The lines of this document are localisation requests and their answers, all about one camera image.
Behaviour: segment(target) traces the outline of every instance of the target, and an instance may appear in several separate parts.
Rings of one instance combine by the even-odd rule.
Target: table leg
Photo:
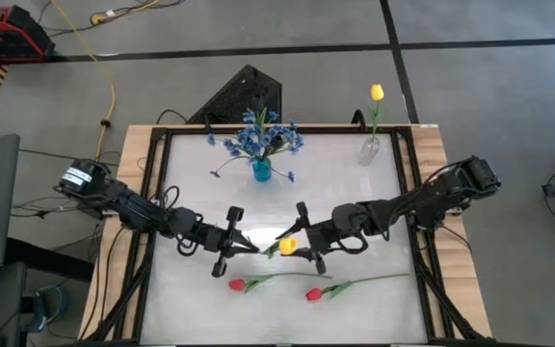
[[[30,243],[8,238],[6,264],[20,261],[27,267],[63,277],[89,282],[92,280],[93,264],[73,256],[58,254]]]

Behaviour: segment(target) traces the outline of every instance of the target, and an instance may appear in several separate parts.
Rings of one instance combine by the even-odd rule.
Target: yellow tulip
[[[282,255],[290,255],[297,249],[297,239],[279,240],[279,252]]]
[[[372,85],[372,89],[370,90],[370,95],[372,96],[372,100],[374,101],[382,100],[384,98],[383,86]]]

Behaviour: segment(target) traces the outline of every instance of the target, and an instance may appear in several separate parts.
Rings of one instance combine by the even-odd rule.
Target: blue vase
[[[254,178],[258,182],[266,182],[271,178],[271,160],[256,161],[251,164],[251,168],[254,171]]]

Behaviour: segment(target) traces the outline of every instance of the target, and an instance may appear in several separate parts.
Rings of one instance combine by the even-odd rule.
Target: red tulip
[[[313,288],[305,294],[308,301],[316,301],[323,297],[323,291],[319,288]]]
[[[232,290],[244,291],[246,289],[246,282],[244,280],[232,280],[228,283]]]

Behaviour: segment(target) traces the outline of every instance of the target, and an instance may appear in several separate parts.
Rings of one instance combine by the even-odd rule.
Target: black metal frame
[[[352,123],[358,123],[358,127],[354,126],[301,126],[299,131],[302,134],[361,134],[361,133],[371,133],[371,127],[367,127],[364,123],[362,113],[357,110],[353,118]],[[244,128],[245,125],[241,124],[241,128],[229,127],[229,128],[214,128],[211,131],[215,134],[232,134],[234,131]],[[147,198],[149,195],[149,185],[151,184],[151,177],[153,174],[153,167],[155,166],[156,160],[156,150],[158,148],[158,143],[163,142],[163,150],[161,155],[161,162],[158,172],[158,181],[156,185],[156,194],[162,192],[164,188],[164,181],[166,177],[166,170],[168,165],[168,158],[170,155],[170,148],[172,143],[172,136],[175,135],[206,135],[209,131],[209,126],[204,128],[168,128],[168,127],[155,127],[151,132],[151,139],[149,143],[149,150],[146,156],[145,164],[145,174],[143,177],[143,184],[141,188],[141,194]],[[402,159],[402,150],[400,149],[400,139],[404,140],[407,145],[408,156],[410,159],[410,166],[412,167],[412,176],[414,179],[414,184],[420,185],[422,182],[420,171],[418,168],[418,162],[416,160],[416,153],[414,148],[414,142],[412,138],[412,132],[409,126],[390,126],[381,127],[377,130],[378,133],[388,134],[391,138],[391,143],[393,147],[393,156],[395,158],[395,165],[398,174],[398,180],[400,184],[401,193],[404,194],[409,189],[407,184],[406,172],[404,168],[404,162]],[[410,250],[413,254],[413,261],[415,261],[414,255],[419,252],[419,243],[417,239],[417,229],[414,225],[413,219],[407,219],[408,233],[410,240]],[[146,242],[146,252],[152,252],[155,247],[155,235],[149,236]],[[130,245],[130,253],[128,255],[128,263],[126,265],[125,275],[123,279],[124,286],[130,282],[132,276],[134,275],[134,268],[138,258],[138,250],[140,245],[140,235],[135,234],[132,238],[132,243]],[[439,261],[437,258],[436,247],[434,245],[434,240],[426,240],[429,242],[428,256],[431,259],[431,264],[433,268],[433,274],[435,280],[442,287],[442,277],[439,268]],[[436,337],[434,322],[432,319],[432,311],[430,308],[430,301],[427,292],[427,286],[423,278],[415,272],[417,289],[419,292],[419,301],[421,303],[421,309],[423,313],[423,320],[425,325],[425,331],[428,339]],[[139,300],[135,310],[134,326],[132,331],[132,339],[139,341],[141,337],[141,329],[143,326],[143,321],[145,318],[145,302],[148,290],[148,283],[150,278],[150,271],[147,277],[141,284],[139,291]],[[446,314],[446,312],[440,308],[440,314],[443,321],[443,329],[445,331],[446,337],[453,337],[453,330],[451,321]],[[119,317],[117,324],[115,325],[115,333],[113,335],[113,340],[122,338],[123,322],[125,321],[125,312]]]

